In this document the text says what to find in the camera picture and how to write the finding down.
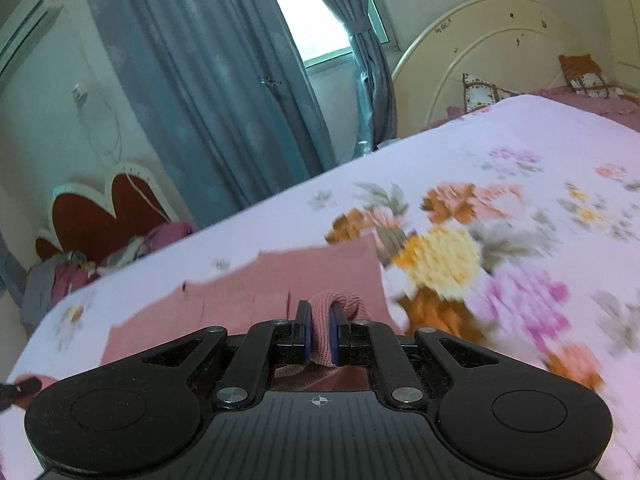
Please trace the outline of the floral pink bed sheet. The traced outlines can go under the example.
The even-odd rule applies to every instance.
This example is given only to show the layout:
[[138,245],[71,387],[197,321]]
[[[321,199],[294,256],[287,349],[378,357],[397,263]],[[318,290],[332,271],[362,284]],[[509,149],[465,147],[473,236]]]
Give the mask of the floral pink bed sheet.
[[600,474],[638,477],[638,133],[518,96],[183,240],[213,278],[366,235],[403,332],[433,326],[593,389],[614,419]]

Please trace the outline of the white wall air conditioner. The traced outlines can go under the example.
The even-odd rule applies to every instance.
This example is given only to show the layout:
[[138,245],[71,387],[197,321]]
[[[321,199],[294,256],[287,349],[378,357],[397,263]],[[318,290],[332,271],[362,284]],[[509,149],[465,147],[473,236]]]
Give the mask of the white wall air conditioner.
[[21,0],[1,26],[1,90],[47,35],[62,11],[58,0]]

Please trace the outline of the patterned cushion with brown trim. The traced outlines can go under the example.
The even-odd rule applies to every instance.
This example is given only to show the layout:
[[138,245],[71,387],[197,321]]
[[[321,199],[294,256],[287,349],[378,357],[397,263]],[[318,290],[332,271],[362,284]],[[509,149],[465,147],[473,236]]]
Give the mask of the patterned cushion with brown trim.
[[518,96],[518,92],[513,92],[484,81],[482,78],[472,74],[462,75],[464,105],[467,113],[476,112],[481,108],[494,105],[504,99]]

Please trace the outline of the pink knit sweater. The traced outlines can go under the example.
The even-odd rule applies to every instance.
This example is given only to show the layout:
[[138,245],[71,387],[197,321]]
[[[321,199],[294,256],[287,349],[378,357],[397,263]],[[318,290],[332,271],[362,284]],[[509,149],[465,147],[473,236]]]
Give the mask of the pink knit sweater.
[[407,315],[378,262],[372,236],[337,245],[262,252],[213,278],[183,240],[63,299],[40,323],[10,377],[36,376],[45,385],[190,334],[224,326],[231,335],[273,318],[294,318],[299,301],[312,305],[320,380],[331,363],[328,310],[344,304],[349,318],[370,318],[396,333]]

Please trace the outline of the blue-grey left curtain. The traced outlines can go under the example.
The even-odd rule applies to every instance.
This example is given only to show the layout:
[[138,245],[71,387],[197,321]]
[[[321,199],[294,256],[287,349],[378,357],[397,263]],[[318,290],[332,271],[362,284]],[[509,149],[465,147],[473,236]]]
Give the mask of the blue-grey left curtain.
[[198,226],[332,169],[277,0],[88,0],[122,90]]

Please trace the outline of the cream round headboard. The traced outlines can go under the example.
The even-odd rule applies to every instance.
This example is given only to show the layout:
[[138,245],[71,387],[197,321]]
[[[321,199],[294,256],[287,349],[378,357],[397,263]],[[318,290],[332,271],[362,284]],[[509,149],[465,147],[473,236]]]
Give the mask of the cream round headboard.
[[465,107],[463,76],[519,94],[564,84],[559,56],[596,54],[575,27],[536,0],[472,0],[427,26],[393,72],[397,135]]

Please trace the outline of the orange patterned pillow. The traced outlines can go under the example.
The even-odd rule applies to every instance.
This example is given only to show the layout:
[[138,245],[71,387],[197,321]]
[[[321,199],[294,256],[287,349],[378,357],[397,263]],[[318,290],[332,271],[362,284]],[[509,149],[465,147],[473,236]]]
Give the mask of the orange patterned pillow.
[[610,84],[598,63],[589,55],[560,55],[559,62],[565,81],[580,96],[619,99],[624,92]]

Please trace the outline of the blue-grey tied right curtain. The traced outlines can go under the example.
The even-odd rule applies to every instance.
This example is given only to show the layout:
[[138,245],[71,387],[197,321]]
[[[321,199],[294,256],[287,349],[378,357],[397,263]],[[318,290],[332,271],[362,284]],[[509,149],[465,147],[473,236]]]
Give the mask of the blue-grey tied right curtain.
[[356,64],[358,133],[354,156],[374,152],[396,136],[392,73],[369,16],[369,0],[322,0],[347,34]]

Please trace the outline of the pile of clothes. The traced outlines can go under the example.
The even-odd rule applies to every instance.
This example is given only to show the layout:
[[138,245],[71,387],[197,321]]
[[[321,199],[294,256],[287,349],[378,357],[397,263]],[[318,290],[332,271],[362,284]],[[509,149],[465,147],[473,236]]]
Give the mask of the pile of clothes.
[[22,323],[34,330],[46,314],[67,295],[192,233],[189,223],[164,223],[148,234],[134,236],[124,247],[99,262],[90,261],[81,252],[66,252],[38,263],[27,273],[25,295],[21,304]]

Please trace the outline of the window with bright light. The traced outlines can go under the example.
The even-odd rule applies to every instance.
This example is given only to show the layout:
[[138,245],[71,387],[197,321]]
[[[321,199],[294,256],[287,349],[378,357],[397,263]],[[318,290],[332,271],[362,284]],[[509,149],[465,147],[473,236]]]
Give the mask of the window with bright light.
[[306,67],[352,53],[347,32],[322,0],[277,0]]

